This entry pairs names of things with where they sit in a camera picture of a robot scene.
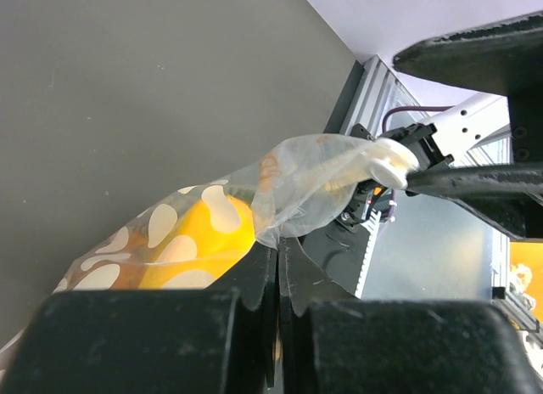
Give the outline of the polka dot zip bag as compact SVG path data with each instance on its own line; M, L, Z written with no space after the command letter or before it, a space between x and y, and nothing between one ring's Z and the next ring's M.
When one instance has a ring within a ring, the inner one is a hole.
M211 183L178 189L152 205L76 259L59 281L57 291L110 290L120 273L120 261L130 256L119 249L125 246L133 228L148 232L147 248L140 251L147 269L156 248L199 200L217 207L231 195L248 204L255 231L253 246L273 248L282 238L306 235L333 221L348 205L359 183L376 181L369 166L385 153L381 139L337 134L287 139L250 166Z

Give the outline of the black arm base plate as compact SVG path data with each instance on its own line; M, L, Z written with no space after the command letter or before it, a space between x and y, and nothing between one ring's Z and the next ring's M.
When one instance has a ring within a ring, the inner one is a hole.
M395 192L373 181L356 186L348 205L329 224L299 239L307 256L332 280L355 296L355 288L368 232L362 224L373 211L380 211L381 225L392 221Z

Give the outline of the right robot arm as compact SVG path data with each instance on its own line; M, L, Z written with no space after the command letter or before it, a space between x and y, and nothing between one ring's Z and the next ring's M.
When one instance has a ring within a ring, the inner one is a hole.
M372 178L452 201L510 239L541 240L541 12L430 37L393 65L473 96L384 134Z

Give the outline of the yellow fake bell pepper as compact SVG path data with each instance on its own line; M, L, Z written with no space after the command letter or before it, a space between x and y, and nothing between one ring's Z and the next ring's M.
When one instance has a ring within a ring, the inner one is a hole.
M248 204L231 195L217 207L199 200L156 248L139 288L204 288L243 258L254 242Z

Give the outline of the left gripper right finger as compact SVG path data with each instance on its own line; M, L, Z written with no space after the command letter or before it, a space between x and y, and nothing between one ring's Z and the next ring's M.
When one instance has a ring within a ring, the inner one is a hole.
M362 301L297 239L278 247L287 393L539 393L516 331L479 301Z

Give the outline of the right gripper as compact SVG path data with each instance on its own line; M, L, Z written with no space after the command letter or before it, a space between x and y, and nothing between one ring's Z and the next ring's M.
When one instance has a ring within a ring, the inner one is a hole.
M393 58L409 76L507 99L511 165L414 172L407 190L456 203L515 241L542 240L542 13L430 37Z

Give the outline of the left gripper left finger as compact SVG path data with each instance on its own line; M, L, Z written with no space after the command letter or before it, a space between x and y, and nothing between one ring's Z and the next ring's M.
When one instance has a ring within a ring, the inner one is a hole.
M277 252L255 245L202 290L52 295L4 393L262 393L275 380Z

